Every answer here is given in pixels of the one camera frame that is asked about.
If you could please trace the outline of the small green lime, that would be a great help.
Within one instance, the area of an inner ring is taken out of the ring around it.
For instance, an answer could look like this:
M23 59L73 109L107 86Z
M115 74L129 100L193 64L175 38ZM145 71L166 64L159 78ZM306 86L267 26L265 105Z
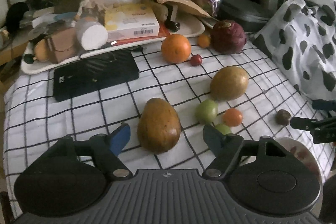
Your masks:
M228 127L226 124L217 124L215 126L215 129L218 130L223 135L228 135L232 133L231 128Z

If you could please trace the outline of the small orange tomato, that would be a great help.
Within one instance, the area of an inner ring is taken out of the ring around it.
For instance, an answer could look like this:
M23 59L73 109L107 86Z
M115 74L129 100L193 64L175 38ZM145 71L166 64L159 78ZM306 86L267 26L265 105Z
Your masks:
M243 121L243 114L236 108L230 108L225 111L222 120L228 127L237 127Z

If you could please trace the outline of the white ceramic plate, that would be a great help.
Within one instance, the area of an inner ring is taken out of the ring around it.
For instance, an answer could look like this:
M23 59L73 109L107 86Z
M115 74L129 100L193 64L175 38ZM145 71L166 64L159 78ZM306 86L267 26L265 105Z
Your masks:
M322 175L318 167L318 162L304 144L289 137L277 138L275 141L277 142L277 145L270 144L266 148L267 155L276 156L280 154L278 147L281 146L283 149L291 153L297 160L303 163L303 165L316 176L319 183L322 184Z

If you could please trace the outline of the dark brown passion fruit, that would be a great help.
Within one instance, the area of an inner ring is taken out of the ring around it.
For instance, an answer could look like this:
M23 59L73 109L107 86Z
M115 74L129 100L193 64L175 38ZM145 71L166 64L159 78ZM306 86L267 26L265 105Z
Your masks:
M280 109L275 115L276 123L282 126L290 124L291 114L287 110Z

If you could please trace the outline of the green tomato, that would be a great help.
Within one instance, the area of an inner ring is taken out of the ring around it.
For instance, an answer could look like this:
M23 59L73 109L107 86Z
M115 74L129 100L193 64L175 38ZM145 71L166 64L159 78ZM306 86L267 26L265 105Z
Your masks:
M218 115L218 104L207 99L201 102L195 109L195 117L201 124L211 124Z

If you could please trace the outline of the large brown mango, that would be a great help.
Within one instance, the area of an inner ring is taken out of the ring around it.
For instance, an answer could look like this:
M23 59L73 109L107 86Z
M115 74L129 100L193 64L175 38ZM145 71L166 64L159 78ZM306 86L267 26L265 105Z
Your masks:
M161 98L147 101L137 127L143 148L160 154L171 150L179 141L181 124L177 112Z

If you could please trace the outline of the round yellow-brown mango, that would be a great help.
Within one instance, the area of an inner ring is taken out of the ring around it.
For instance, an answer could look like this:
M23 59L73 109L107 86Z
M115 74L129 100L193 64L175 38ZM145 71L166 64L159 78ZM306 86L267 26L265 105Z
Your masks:
M241 97L249 84L248 73L240 67L228 66L217 71L210 83L210 95L217 101L231 101Z

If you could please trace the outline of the checkered white tablecloth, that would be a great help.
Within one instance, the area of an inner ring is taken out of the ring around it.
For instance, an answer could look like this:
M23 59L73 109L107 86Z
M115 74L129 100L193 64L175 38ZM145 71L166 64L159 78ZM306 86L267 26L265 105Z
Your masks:
M14 216L21 214L14 195L15 180L66 135L75 140L87 140L127 123L131 137L120 159L130 170L205 170L214 156L203 141L203 127L195 118L195 109L209 98L210 82L216 72L231 65L245 69L249 75L245 94L218 104L220 113L235 108L243 114L242 124L232 131L245 139L256 140L262 135L270 135L300 141L313 154L322 179L326 180L335 157L333 147L313 144L309 133L282 127L274 121L274 115L281 109L293 116L321 119L321 114L311 108L280 69L252 44L246 44L242 53L221 55L210 48L199 47L195 39L190 43L193 55L201 55L203 59L197 67L189 62L169 64L162 58L161 44L149 44L133 53L139 69L137 80L63 102L55 101L52 96L53 71L32 76L21 73L4 96L3 163ZM136 134L139 116L151 98L169 102L182 125L177 145L160 155L143 149Z

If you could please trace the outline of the cow print blanket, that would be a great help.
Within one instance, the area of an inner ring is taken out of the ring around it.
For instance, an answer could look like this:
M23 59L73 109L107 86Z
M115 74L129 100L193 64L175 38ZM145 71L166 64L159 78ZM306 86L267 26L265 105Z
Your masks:
M310 100L335 100L335 0L287 0L252 43Z

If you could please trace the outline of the black zip case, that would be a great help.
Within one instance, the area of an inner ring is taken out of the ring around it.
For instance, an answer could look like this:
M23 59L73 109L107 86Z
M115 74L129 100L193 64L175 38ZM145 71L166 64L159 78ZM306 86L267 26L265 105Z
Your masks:
M272 18L272 13L249 0L222 0L217 20L233 20L245 32L260 31Z

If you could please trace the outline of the small orange tangerine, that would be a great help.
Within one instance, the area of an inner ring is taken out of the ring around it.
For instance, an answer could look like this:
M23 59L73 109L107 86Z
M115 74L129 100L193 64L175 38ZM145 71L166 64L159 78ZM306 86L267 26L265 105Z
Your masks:
M198 46L201 48L208 48L211 45L211 38L208 35L201 34L198 37Z

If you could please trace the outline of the large orange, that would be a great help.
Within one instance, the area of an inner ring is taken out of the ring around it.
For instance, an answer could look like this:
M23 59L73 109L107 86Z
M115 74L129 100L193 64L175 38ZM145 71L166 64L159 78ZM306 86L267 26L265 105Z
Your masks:
M161 54L169 63L183 63L191 55L191 44L183 35L171 34L162 42Z

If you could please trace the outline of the white cylinder jar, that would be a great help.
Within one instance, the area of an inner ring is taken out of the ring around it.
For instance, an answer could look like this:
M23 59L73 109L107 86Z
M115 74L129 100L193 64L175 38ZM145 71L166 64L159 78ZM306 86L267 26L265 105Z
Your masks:
M75 26L76 37L86 51L97 50L106 44L108 31L93 18L81 18Z

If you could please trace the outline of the yellow white carton box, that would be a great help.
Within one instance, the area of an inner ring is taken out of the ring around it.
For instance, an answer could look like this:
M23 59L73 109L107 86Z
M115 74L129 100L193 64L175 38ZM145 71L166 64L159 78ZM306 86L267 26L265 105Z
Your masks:
M104 26L109 42L159 34L159 22L152 8L142 3L107 8Z

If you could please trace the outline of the white serving tray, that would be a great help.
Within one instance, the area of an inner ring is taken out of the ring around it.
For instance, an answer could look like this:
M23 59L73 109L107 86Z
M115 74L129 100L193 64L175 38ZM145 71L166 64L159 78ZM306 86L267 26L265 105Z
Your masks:
M205 26L203 23L195 16L190 15L190 14L185 14L185 13L179 13L177 15L177 21L180 23L180 30L177 32L177 34L183 35L186 38L194 38L199 36L205 31ZM95 50L91 52L85 52L81 55L71 57L69 59L64 60L63 62L59 64L53 64L51 62L45 62L45 63L40 63L39 61L34 61L32 64L26 63L23 59L21 61L21 70L23 73L27 75L35 75L38 73L42 73L44 71L48 71L50 69L54 69L75 61L82 59L86 59L88 57L100 55L106 52L113 52L117 50L123 50L126 48L134 48L137 46L142 46L142 45L147 45L150 43L155 43L155 42L160 42L163 41L165 37L163 38L151 38L147 40L142 40L142 41L137 41L137 42L132 42L132 43L127 43L123 45L113 45L110 47L106 47L100 50Z

